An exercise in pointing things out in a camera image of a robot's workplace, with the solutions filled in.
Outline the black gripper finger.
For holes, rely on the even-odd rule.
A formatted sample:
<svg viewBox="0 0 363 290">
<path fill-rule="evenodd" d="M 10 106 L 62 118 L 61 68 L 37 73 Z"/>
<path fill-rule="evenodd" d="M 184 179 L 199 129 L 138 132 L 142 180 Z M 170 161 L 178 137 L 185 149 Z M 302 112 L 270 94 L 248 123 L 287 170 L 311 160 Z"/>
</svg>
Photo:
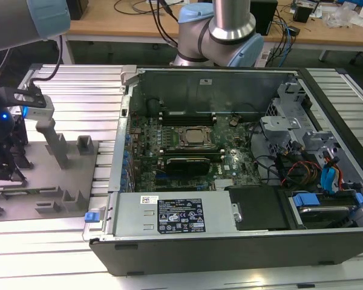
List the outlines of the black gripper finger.
<svg viewBox="0 0 363 290">
<path fill-rule="evenodd" d="M 28 159 L 25 156 L 25 145 L 11 142 L 0 143 L 0 181 L 24 182 L 25 175 L 20 168 L 28 168 Z"/>
<path fill-rule="evenodd" d="M 16 145 L 25 146 L 28 144 L 25 120 L 21 115 L 14 115 L 13 118 L 15 121 L 15 126 L 12 130 L 11 138 Z"/>
</svg>

